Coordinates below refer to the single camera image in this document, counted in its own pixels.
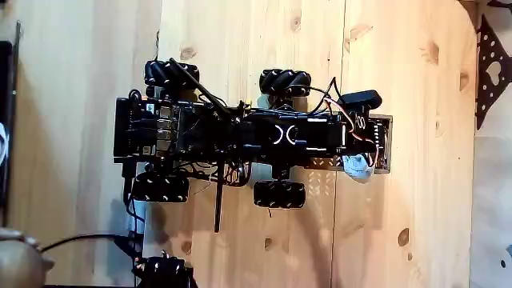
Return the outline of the person's hand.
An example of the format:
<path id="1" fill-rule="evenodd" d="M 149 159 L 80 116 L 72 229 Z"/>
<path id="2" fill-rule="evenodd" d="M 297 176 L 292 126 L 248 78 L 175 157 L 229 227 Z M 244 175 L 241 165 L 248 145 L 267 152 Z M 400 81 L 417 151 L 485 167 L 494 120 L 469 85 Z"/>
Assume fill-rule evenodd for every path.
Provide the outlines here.
<path id="1" fill-rule="evenodd" d="M 1 287 L 42 288 L 55 260 L 39 249 L 39 241 L 20 230 L 1 228 Z"/>

